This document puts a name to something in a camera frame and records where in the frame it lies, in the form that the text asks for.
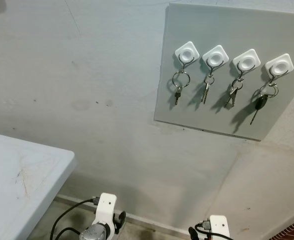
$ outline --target white wall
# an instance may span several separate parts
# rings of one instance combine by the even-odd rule
[[[0,0],[0,134],[75,151],[67,196],[115,193],[119,209],[185,230],[223,214],[235,239],[266,239],[294,219],[294,100],[262,142],[153,121],[167,6]]]

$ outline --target metal key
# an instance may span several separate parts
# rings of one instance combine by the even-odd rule
[[[237,92],[238,92],[238,88],[235,87],[235,88],[232,88],[231,91],[230,91],[230,96],[225,104],[225,107],[227,107],[228,103],[230,102],[230,100],[232,100],[232,106],[234,107],[235,106],[235,102],[236,102],[236,96],[237,96]]]
[[[181,90],[182,89],[180,87],[176,90],[176,93],[175,93],[176,105],[178,105],[178,99],[179,99],[179,97],[181,97]]]
[[[256,107],[255,107],[256,108],[256,113],[254,114],[250,125],[253,123],[253,120],[256,118],[256,115],[257,115],[258,111],[266,105],[268,98],[269,98],[268,95],[263,95],[263,96],[259,97],[259,99],[258,99],[258,101],[256,103]]]
[[[205,89],[205,91],[203,93],[203,96],[202,96],[202,99],[201,99],[201,102],[203,102],[203,104],[206,103],[207,95],[208,95],[208,92],[209,92],[209,87],[210,87],[210,83],[207,82],[206,83],[206,89]]]

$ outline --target black cable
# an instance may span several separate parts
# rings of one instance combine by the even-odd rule
[[[50,240],[53,239],[53,231],[58,223],[58,221],[63,217],[65,216],[68,212],[70,212],[71,210],[73,210],[74,208],[78,207],[79,205],[82,205],[82,204],[85,204],[85,203],[93,203],[94,205],[98,205],[99,203],[99,197],[95,197],[95,198],[92,198],[92,199],[88,199],[88,200],[85,200],[85,201],[82,201],[82,202],[79,202],[77,204],[75,204],[74,206],[72,206],[71,208],[69,208],[67,211],[65,211],[62,215],[60,215],[57,220],[55,221],[55,223],[53,224],[52,226],[52,229],[51,229],[51,233],[50,233]]]
[[[220,234],[220,233],[202,231],[202,230],[198,229],[198,228],[201,228],[201,227],[202,227],[202,224],[201,223],[198,223],[197,225],[195,225],[195,229],[199,233],[207,235],[208,238],[211,237],[211,236],[217,236],[217,237],[221,237],[221,238],[224,238],[224,239],[227,239],[227,240],[233,240],[232,238],[230,238],[228,236],[225,236],[223,234]]]
[[[188,229],[191,240],[199,240],[198,233],[195,231],[193,227],[189,227]]]
[[[65,229],[63,229],[63,230],[57,235],[57,237],[56,237],[55,240],[58,240],[58,239],[60,238],[60,236],[61,236],[65,231],[68,231],[68,230],[74,232],[74,233],[77,234],[77,235],[80,235],[80,232],[77,231],[76,229],[74,229],[74,228],[72,228],[72,227],[66,227]]]

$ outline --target wall-mounted key holder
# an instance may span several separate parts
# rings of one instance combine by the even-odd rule
[[[245,79],[244,74],[247,74],[248,72],[256,69],[258,66],[261,65],[261,61],[254,49],[250,49],[244,52],[243,54],[235,57],[232,62],[240,74],[231,83],[231,87],[229,90],[229,98],[224,106],[225,108],[228,106],[230,101],[232,101],[231,106],[235,106],[238,91],[243,88],[243,81]]]
[[[217,45],[203,54],[202,59],[208,67],[212,68],[221,67],[229,61],[229,57],[221,45]]]
[[[286,37],[283,37],[284,30],[279,24],[290,26],[285,30]],[[174,52],[190,40],[201,55],[221,45],[230,58],[213,71],[215,82],[210,87],[205,105],[201,103],[206,88],[203,81],[210,74],[206,59],[214,67],[221,63],[221,56],[203,57],[187,66],[191,81],[188,87],[183,88],[178,105],[175,105],[176,88],[171,78],[173,73],[181,70],[182,64]],[[289,58],[276,58],[269,64],[270,60],[284,53],[289,53],[294,63],[292,43],[294,13],[170,3],[154,119],[210,133],[262,140],[294,97],[294,71],[291,71]],[[255,49],[260,61],[255,59],[251,51],[247,52],[250,49]],[[242,54],[248,57],[238,61],[240,70],[247,71],[256,66],[240,77],[240,70],[234,67],[231,60]],[[273,78],[270,73],[278,76],[287,70],[291,72],[273,80],[271,86],[263,87],[259,92]],[[224,107],[230,97],[231,83],[239,78],[245,80],[243,88],[238,91],[235,106]],[[184,74],[177,80],[183,80],[184,84],[188,79]],[[273,86],[274,83],[278,84],[279,89]],[[269,89],[268,95],[261,97],[266,89]],[[250,125],[257,110],[259,112]]]
[[[275,82],[278,78],[283,77],[284,75],[293,71],[294,66],[291,61],[290,55],[288,53],[281,55],[265,64],[265,67],[269,73],[270,80],[267,84],[263,85],[259,89],[259,95],[255,108],[256,113],[254,114],[250,125],[252,125],[253,120],[256,118],[256,115],[260,109],[262,109],[268,99],[272,99],[279,94],[279,88]]]
[[[265,64],[265,67],[269,73],[269,76],[272,75],[279,76],[282,74],[287,74],[292,72],[294,69],[292,60],[288,53],[285,53]]]
[[[250,49],[232,60],[239,72],[250,71],[261,65],[261,61],[254,49]]]
[[[210,86],[215,82],[213,71],[226,64],[229,61],[229,57],[223,47],[221,45],[217,45],[207,53],[203,54],[202,59],[210,69],[210,72],[206,75],[204,79],[206,88],[201,99],[201,102],[205,104]]]
[[[196,47],[191,41],[187,42],[177,50],[175,50],[175,55],[178,58],[179,62],[182,64],[181,70],[175,72],[172,76],[172,84],[177,88],[175,92],[176,102],[175,105],[178,105],[179,97],[181,97],[182,89],[187,87],[190,83],[190,75],[185,71],[185,68],[190,64],[194,63],[200,57]],[[188,80],[186,83],[178,81],[177,78],[181,75],[186,75]]]
[[[191,41],[175,50],[175,55],[181,64],[190,64],[200,57],[200,54]]]

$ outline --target white table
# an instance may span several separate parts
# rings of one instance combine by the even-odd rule
[[[0,135],[0,239],[25,240],[75,166],[71,151]]]

